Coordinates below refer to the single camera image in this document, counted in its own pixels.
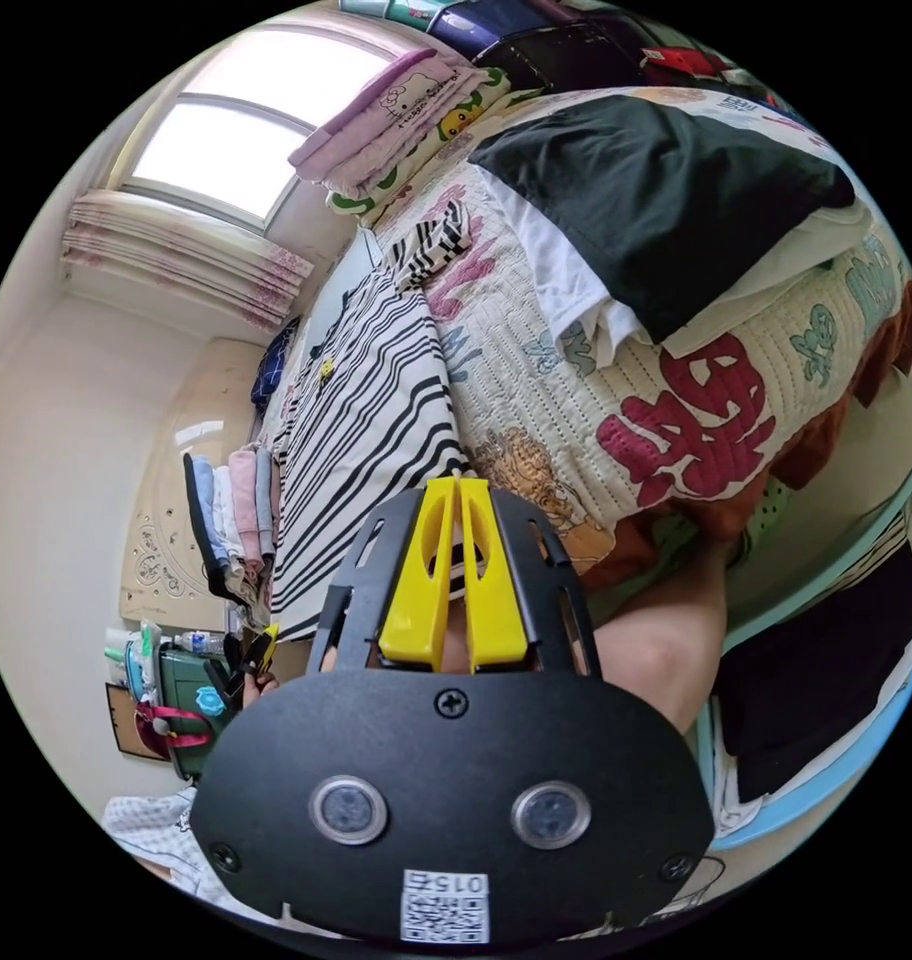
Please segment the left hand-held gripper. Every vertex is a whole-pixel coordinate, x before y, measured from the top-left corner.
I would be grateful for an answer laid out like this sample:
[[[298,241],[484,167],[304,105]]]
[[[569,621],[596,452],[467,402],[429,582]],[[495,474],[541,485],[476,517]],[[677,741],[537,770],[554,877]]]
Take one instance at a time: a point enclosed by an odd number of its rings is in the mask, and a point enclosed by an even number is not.
[[[246,676],[270,672],[278,634],[279,625],[272,623],[250,640],[224,635],[222,653],[206,656],[204,671],[226,709],[242,707]]]

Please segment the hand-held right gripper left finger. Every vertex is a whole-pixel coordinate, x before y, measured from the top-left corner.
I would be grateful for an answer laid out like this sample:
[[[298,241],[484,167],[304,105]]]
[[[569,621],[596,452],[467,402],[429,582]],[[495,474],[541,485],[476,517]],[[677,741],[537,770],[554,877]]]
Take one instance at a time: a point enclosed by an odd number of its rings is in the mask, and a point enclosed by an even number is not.
[[[457,480],[439,478],[422,491],[379,636],[387,662],[439,668],[451,593]]]

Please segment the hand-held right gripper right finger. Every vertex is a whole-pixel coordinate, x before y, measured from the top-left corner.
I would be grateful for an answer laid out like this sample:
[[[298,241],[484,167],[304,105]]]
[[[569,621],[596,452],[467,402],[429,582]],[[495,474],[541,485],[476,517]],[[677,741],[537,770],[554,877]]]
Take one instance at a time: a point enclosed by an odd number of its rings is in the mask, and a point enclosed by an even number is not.
[[[488,482],[461,480],[459,497],[469,666],[516,668],[527,655],[528,639]]]

